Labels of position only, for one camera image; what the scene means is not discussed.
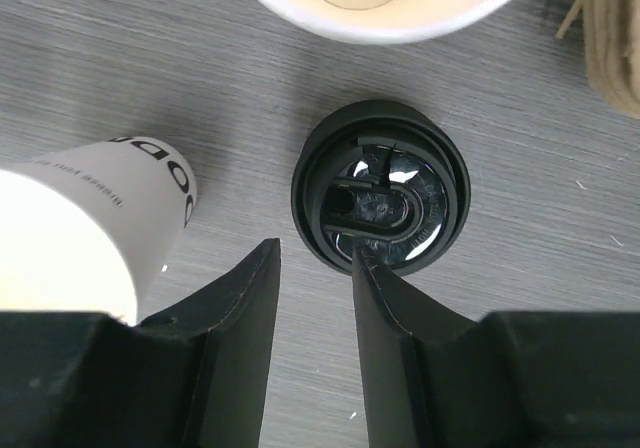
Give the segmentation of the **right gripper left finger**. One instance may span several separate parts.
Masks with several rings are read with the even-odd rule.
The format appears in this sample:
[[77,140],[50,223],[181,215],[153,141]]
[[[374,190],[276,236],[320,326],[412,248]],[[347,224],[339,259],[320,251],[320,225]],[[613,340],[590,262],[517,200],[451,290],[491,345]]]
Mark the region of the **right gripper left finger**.
[[140,322],[195,344],[183,446],[258,446],[280,275],[280,241],[265,239],[220,278]]

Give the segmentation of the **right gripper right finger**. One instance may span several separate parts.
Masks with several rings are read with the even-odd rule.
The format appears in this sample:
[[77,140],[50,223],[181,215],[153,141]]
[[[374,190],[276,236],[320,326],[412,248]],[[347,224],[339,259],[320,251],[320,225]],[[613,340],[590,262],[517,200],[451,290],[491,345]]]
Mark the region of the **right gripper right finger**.
[[474,322],[403,280],[358,248],[353,300],[371,447],[437,447],[423,343],[452,340]]

